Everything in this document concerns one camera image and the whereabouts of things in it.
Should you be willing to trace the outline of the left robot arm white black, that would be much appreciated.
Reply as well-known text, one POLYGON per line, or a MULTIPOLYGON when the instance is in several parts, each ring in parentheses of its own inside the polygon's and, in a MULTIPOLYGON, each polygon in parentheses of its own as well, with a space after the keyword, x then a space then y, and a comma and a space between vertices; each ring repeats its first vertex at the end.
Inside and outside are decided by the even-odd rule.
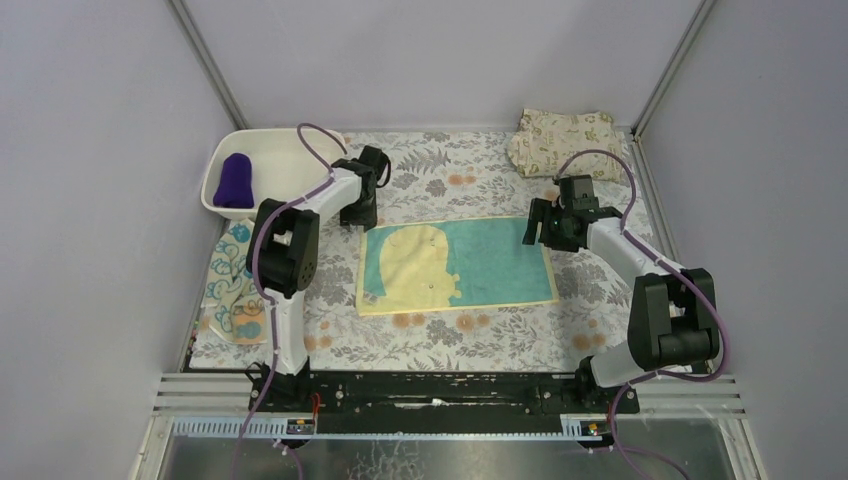
POLYGON ((297 375, 308 362, 304 299, 319 267, 321 224, 338 216, 343 227, 375 228, 377 190, 390 176, 388 155, 367 145, 357 158, 334 162, 324 179, 294 199, 259 205, 246 269, 265 304, 272 372, 297 375))

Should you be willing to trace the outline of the yellow teal patterned towel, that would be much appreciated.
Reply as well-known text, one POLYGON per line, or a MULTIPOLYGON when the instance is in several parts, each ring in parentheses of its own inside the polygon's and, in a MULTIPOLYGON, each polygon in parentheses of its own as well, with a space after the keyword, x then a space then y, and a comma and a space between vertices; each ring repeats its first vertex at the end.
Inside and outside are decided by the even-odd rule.
POLYGON ((362 316, 547 305, 558 301, 547 250, 526 220, 480 217, 378 226, 362 236, 362 316))

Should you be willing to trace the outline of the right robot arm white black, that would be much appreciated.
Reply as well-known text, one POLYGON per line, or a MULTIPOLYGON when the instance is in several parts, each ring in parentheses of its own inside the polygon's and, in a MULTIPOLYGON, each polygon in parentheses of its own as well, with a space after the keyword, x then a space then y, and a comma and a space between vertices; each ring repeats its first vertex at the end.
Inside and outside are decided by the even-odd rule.
POLYGON ((684 366, 715 359, 722 346, 714 282, 643 243, 624 213, 603 207, 587 175, 555 180, 554 200, 532 200, 523 244, 561 252, 589 251, 632 292, 624 342, 584 358, 576 372, 587 387, 612 388, 656 374, 679 377, 684 366))

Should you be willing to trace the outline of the purple towel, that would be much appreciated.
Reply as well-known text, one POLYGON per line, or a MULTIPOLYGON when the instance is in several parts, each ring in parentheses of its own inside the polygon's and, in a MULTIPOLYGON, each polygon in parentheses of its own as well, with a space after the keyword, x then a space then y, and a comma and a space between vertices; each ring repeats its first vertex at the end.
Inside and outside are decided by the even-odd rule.
POLYGON ((233 153, 224 160, 212 203, 228 209, 254 207, 252 162, 247 155, 233 153))

